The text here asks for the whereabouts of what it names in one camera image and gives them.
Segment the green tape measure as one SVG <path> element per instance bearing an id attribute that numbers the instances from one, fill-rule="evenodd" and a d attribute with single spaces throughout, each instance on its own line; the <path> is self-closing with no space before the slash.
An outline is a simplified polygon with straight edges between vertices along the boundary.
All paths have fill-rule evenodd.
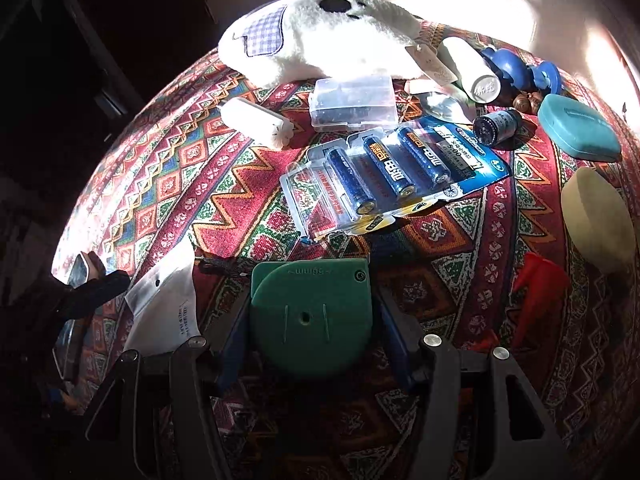
<path id="1" fill-rule="evenodd" d="M 372 332 L 367 260 L 258 263 L 250 322 L 260 351 L 278 367 L 302 375 L 341 370 L 360 356 Z"/>

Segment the clear bag with round pad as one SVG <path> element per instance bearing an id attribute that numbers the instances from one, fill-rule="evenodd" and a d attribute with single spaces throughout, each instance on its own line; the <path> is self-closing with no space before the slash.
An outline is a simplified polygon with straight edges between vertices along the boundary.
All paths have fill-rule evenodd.
<path id="1" fill-rule="evenodd" d="M 124 347 L 142 356 L 173 352 L 200 336 L 193 281 L 195 254 L 185 237 L 127 292 L 134 320 Z"/>

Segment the red cloth pouch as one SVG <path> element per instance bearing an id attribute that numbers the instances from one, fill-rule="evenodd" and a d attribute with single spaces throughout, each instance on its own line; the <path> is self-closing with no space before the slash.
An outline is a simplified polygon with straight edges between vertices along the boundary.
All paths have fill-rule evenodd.
<path id="1" fill-rule="evenodd" d="M 514 331 L 506 348 L 519 360 L 533 358 L 544 350 L 544 337 L 556 325 L 570 287 L 570 278 L 556 263 L 534 252 L 526 252 L 511 290 L 511 301 L 518 307 Z"/>

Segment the blue battery blister pack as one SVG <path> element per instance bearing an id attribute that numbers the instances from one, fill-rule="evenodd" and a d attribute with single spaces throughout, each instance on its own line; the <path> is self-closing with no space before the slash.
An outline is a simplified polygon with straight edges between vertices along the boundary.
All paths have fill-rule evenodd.
<path id="1" fill-rule="evenodd" d="M 508 165 L 473 133 L 424 116 L 308 148 L 280 177 L 300 237 L 360 235 L 506 178 Z"/>

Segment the small candle light bulb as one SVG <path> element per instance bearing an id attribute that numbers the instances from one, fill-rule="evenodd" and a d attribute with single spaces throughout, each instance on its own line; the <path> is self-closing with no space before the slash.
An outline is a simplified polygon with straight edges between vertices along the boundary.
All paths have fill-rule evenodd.
<path id="1" fill-rule="evenodd" d="M 256 143 L 281 151 L 290 145 L 294 125 L 284 116 L 244 98 L 232 98 L 218 106 L 222 122 Z"/>

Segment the clear plastic case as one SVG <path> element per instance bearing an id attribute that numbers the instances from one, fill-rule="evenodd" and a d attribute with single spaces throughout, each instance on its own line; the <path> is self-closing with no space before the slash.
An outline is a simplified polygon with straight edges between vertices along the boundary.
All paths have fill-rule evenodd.
<path id="1" fill-rule="evenodd" d="M 398 125 L 390 76 L 317 79 L 308 105 L 311 125 L 317 131 L 359 131 Z"/>

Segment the white cylindrical tube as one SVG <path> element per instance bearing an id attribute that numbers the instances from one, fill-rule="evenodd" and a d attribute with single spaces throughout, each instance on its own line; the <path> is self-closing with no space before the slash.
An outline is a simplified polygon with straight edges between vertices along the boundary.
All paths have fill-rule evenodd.
<path id="1" fill-rule="evenodd" d="M 459 37 L 447 37 L 437 48 L 438 58 L 457 76 L 458 83 L 477 103 L 494 102 L 501 92 L 501 82 L 484 58 Z"/>

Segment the teal glasses case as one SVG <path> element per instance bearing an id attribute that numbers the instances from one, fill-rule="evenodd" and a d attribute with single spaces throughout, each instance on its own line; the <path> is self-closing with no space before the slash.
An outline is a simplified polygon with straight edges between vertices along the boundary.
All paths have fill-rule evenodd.
<path id="1" fill-rule="evenodd" d="M 592 162 L 622 159 L 613 128 L 599 112 L 582 102 L 548 94 L 539 107 L 538 122 L 556 146 L 573 158 Z"/>

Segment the blue plastic toy figure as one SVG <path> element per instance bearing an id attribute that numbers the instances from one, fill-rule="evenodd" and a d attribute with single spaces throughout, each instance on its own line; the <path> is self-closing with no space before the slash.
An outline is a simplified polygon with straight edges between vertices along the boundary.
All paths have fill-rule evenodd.
<path id="1" fill-rule="evenodd" d="M 501 78 L 518 91 L 539 91 L 546 94 L 562 94 L 563 81 L 558 66 L 542 61 L 538 65 L 526 64 L 508 49 L 485 48 L 480 55 L 495 67 Z"/>

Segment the white plush bear gingham patch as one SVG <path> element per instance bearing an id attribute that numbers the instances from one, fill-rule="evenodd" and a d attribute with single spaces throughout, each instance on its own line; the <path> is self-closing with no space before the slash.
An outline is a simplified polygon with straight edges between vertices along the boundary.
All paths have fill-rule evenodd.
<path id="1" fill-rule="evenodd" d="M 232 23 L 218 54 L 260 88 L 378 75 L 456 81 L 421 34 L 422 22 L 390 0 L 276 0 Z"/>

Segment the patterned red tablecloth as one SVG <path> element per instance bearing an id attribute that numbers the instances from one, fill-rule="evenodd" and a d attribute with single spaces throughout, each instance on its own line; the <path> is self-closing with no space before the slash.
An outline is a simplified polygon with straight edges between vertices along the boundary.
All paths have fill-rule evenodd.
<path id="1" fill-rule="evenodd" d="M 258 90 L 215 51 L 168 84 L 134 118 L 79 196 L 58 242 L 52 273 L 70 274 L 81 250 L 109 271 L 141 278 L 187 236 L 197 254 L 262 260 L 370 257 L 387 272 L 394 299 L 423 329 L 461 349 L 510 344 L 523 295 L 514 287 L 529 253 L 564 269 L 570 287 L 548 315 L 526 325 L 518 354 L 573 463 L 590 478 L 639 430 L 639 260 L 622 276 L 585 262 L 567 235 L 561 190 L 582 166 L 610 182 L 639 231 L 639 129 L 629 129 L 581 76 L 561 70 L 565 91 L 613 127 L 623 159 L 594 164 L 561 152 L 538 129 L 498 151 L 513 177 L 388 231 L 333 234 L 300 244 L 279 182 L 307 145 L 331 139 L 310 126 L 312 84 Z M 270 151 L 227 128 L 215 105 L 242 96 L 283 112 L 301 148 Z M 393 377 L 380 342 L 325 396 L 303 408 L 268 389 L 250 351 L 237 384 L 214 403 L 234 474 L 243 479 L 399 478 L 418 401 Z"/>

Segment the beige oval sponge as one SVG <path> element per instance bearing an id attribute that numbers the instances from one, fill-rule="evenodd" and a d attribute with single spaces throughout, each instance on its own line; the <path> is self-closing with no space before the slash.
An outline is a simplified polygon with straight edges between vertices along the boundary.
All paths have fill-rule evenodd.
<path id="1" fill-rule="evenodd" d="M 561 208 L 570 240 L 603 274 L 634 264 L 634 224 L 620 194 L 596 170 L 580 167 L 562 188 Z"/>

